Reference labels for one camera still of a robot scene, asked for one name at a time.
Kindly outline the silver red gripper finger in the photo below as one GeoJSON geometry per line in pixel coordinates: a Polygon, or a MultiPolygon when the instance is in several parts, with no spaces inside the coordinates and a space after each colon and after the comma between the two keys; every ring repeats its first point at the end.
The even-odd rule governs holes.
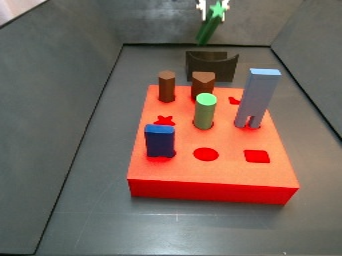
{"type": "Polygon", "coordinates": [[[223,14],[222,14],[222,23],[226,20],[226,12],[230,10],[230,1],[231,0],[222,0],[220,1],[222,8],[224,9],[223,14]]]}

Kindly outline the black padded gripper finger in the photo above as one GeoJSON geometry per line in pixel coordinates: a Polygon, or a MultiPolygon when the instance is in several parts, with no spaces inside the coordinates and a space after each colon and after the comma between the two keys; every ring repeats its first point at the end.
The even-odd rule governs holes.
{"type": "Polygon", "coordinates": [[[207,18],[207,0],[195,0],[195,7],[200,11],[202,20],[207,18]]]}

